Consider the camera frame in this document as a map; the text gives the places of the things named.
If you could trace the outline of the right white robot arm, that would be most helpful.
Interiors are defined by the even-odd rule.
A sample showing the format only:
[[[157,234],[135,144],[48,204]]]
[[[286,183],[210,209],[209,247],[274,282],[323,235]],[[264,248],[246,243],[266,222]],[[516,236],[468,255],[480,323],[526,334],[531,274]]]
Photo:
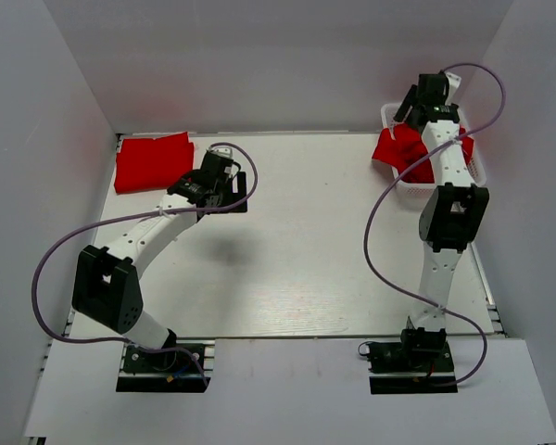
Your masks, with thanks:
[[[489,201],[487,189],[468,171],[459,139],[459,108],[451,98],[460,83],[460,77],[443,71],[421,74],[394,116],[421,136],[435,183],[419,219],[424,253],[419,295],[433,303],[411,310],[399,347],[401,361],[413,370],[432,367],[443,354],[453,275]]]

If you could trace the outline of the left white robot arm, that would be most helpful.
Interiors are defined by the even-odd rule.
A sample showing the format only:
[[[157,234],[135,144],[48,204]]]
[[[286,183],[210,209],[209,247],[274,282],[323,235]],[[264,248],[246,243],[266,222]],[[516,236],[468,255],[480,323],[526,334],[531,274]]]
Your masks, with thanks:
[[[72,308],[138,347],[156,369],[177,359],[176,336],[144,309],[140,279],[150,263],[181,233],[211,213],[246,212],[253,192],[234,159],[242,148],[211,145],[199,168],[172,184],[153,212],[103,247],[79,255]]]

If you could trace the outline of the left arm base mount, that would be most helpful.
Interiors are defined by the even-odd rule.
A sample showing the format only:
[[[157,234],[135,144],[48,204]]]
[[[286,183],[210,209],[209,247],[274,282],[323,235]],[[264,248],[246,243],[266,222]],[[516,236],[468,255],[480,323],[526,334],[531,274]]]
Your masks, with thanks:
[[[119,393],[203,394],[212,377],[214,343],[180,343],[184,352],[146,353],[135,346],[121,355],[116,391]]]

